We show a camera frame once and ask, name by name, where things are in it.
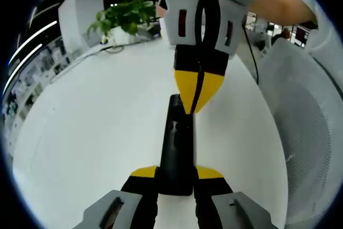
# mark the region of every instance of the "white table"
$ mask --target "white table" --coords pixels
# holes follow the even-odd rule
[[[88,57],[44,90],[22,126],[13,161],[19,189],[43,225],[75,226],[131,172],[159,165],[169,97],[178,92],[173,62],[174,51],[161,40],[142,43]],[[281,141],[238,57],[229,61],[213,102],[196,115],[196,126],[197,164],[221,172],[233,191],[262,205],[283,228],[288,188]],[[158,205],[155,228],[197,228],[192,197],[160,195]]]
[[[38,81],[30,85],[20,97],[15,116],[11,121],[5,121],[5,153],[8,153],[10,156],[13,156],[13,152],[16,147],[17,137],[19,131],[21,130],[21,125],[24,122],[23,118],[20,116],[20,112],[25,112],[25,114],[29,112],[29,109],[27,109],[25,105],[27,99],[31,96],[31,94],[35,93],[35,90],[37,87],[39,87],[39,85],[40,87],[42,87],[42,89],[44,89],[50,83],[50,81],[56,76],[54,68],[62,63],[65,63],[66,58],[67,56],[64,55],[62,58],[56,61],[55,65],[53,65],[49,70],[44,71],[42,74],[40,74]]]

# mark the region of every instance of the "green leaves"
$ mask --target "green leaves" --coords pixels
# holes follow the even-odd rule
[[[135,35],[138,31],[138,26],[135,23],[123,24],[122,29],[131,35]]]
[[[150,0],[127,0],[96,14],[87,34],[98,28],[105,36],[112,28],[120,26],[125,32],[135,35],[140,24],[148,24],[155,18],[155,7]]]
[[[102,17],[102,11],[99,11],[98,13],[96,13],[96,20],[100,21]]]

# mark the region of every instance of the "black object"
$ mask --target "black object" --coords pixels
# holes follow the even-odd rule
[[[161,26],[160,23],[154,24],[150,29],[148,29],[148,32],[151,36],[161,35]]]
[[[155,178],[130,176],[121,191],[142,195],[131,222],[130,229],[153,229],[157,216],[158,198]]]
[[[255,66],[255,70],[256,70],[256,84],[258,85],[258,83],[259,83],[259,74],[258,74],[257,64],[256,64],[255,56],[253,55],[253,52],[252,52],[251,44],[250,44],[250,41],[249,41],[249,38],[248,38],[248,34],[247,34],[247,29],[245,28],[245,23],[242,24],[242,27],[243,27],[243,30],[244,30],[244,35],[245,35],[245,38],[247,40],[250,52],[251,52],[251,57],[252,57],[252,60],[253,60],[253,64]]]
[[[267,32],[267,31],[272,31],[272,32],[273,32],[273,31],[274,31],[274,24],[268,23],[268,24],[267,24],[266,32]]]
[[[284,36],[282,34],[277,34],[277,35],[273,36],[271,39],[271,44],[274,45],[274,43],[276,42],[277,39],[283,38],[283,37]]]
[[[160,7],[162,7],[165,10],[168,9],[166,0],[161,0],[160,1]]]
[[[199,179],[194,184],[196,216],[200,229],[223,229],[212,196],[232,193],[224,178]]]
[[[185,113],[180,95],[170,96],[161,164],[155,177],[161,194],[190,196],[193,192],[193,115]]]
[[[61,50],[61,54],[62,55],[65,55],[66,54],[66,51],[65,51],[65,48],[64,48],[64,44],[63,44],[63,40],[62,38],[61,39],[58,39],[56,40],[56,47],[59,48]]]
[[[303,29],[299,27],[296,29],[295,38],[299,40],[301,43],[306,43],[307,39],[305,39],[305,35],[306,35],[306,31],[304,31]]]
[[[266,46],[266,42],[265,40],[260,40],[256,42],[254,45],[258,48],[259,51],[262,51]]]
[[[33,105],[33,95],[32,94],[27,98],[25,105],[26,106],[32,106]]]

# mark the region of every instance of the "wall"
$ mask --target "wall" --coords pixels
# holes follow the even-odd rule
[[[58,8],[59,26],[68,53],[83,53],[88,49],[84,35],[95,21],[96,13],[103,9],[103,0],[65,0]]]

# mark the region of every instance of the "potted plant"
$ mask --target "potted plant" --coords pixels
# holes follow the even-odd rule
[[[155,7],[150,0],[130,0],[111,5],[110,8],[99,11],[91,30],[100,29],[108,41],[115,45],[128,45],[135,42],[135,35],[144,24],[150,25],[155,18]]]

